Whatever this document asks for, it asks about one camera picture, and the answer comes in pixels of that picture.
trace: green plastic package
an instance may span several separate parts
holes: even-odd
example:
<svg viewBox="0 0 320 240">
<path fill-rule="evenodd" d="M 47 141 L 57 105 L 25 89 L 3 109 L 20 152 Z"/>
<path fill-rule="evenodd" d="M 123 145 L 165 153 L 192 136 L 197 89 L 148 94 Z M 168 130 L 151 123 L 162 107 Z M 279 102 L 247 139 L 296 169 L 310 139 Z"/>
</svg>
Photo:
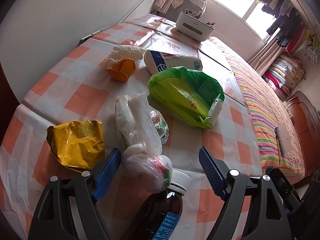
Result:
<svg viewBox="0 0 320 240">
<path fill-rule="evenodd" d="M 191 126 L 212 129 L 221 111 L 224 93 L 219 82 L 207 74 L 173 67 L 154 74 L 150 95 L 167 105 Z"/>
</svg>

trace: window frame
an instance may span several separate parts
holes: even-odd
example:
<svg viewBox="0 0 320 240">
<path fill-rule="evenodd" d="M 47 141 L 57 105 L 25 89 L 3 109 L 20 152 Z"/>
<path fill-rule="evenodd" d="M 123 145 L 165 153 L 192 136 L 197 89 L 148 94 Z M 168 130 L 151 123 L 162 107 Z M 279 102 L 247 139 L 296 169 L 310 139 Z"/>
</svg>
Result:
<svg viewBox="0 0 320 240">
<path fill-rule="evenodd" d="M 210 0 L 220 6 L 222 6 L 223 8 L 225 8 L 227 11 L 229 11 L 230 13 L 232 13 L 234 16 L 236 16 L 240 21 L 242 21 L 245 25 L 247 25 L 265 44 L 267 44 L 267 42 L 269 41 L 269 39 L 271 38 L 270 35 L 267 35 L 264 39 L 262 39 L 260 37 L 260 35 L 249 25 L 246 23 L 246 20 L 249 18 L 249 16 L 252 14 L 253 10 L 255 9 L 255 7 L 258 5 L 257 0 L 254 0 L 254 2 L 252 3 L 252 5 L 249 7 L 249 9 L 247 10 L 247 12 L 244 14 L 244 16 L 241 18 L 239 17 L 239 15 L 237 15 L 236 13 L 234 13 L 232 10 L 230 10 L 227 6 L 225 6 L 224 4 L 216 1 L 216 0 Z"/>
</svg>

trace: curtain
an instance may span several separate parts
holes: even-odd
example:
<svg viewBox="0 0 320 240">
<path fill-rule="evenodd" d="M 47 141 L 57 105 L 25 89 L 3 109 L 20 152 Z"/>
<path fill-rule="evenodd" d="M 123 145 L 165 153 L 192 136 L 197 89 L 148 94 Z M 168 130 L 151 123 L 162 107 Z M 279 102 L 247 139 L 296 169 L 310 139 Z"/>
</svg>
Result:
<svg viewBox="0 0 320 240">
<path fill-rule="evenodd" d="M 262 76 L 275 59 L 284 51 L 283 47 L 278 45 L 278 40 L 273 38 L 262 50 L 248 61 L 249 65 Z"/>
</svg>

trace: stack of folded blankets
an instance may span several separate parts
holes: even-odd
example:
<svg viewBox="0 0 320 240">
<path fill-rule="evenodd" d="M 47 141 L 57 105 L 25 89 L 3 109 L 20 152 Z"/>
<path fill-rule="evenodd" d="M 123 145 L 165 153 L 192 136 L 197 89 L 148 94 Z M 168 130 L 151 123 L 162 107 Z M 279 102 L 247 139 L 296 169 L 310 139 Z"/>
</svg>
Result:
<svg viewBox="0 0 320 240">
<path fill-rule="evenodd" d="M 263 78 L 269 79 L 287 98 L 291 90 L 302 81 L 304 75 L 305 72 L 299 58 L 289 54 L 280 54 L 265 72 Z"/>
</svg>

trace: notebook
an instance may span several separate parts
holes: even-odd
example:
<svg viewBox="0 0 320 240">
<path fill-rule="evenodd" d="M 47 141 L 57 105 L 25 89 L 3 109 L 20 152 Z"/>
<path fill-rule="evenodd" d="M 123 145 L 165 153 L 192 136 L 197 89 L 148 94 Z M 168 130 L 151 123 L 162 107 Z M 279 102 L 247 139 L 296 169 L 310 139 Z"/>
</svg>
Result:
<svg viewBox="0 0 320 240">
<path fill-rule="evenodd" d="M 291 145 L 291 137 L 284 123 L 275 128 L 275 133 L 277 139 L 279 140 L 281 155 L 284 156 L 291 152 L 293 150 Z"/>
</svg>

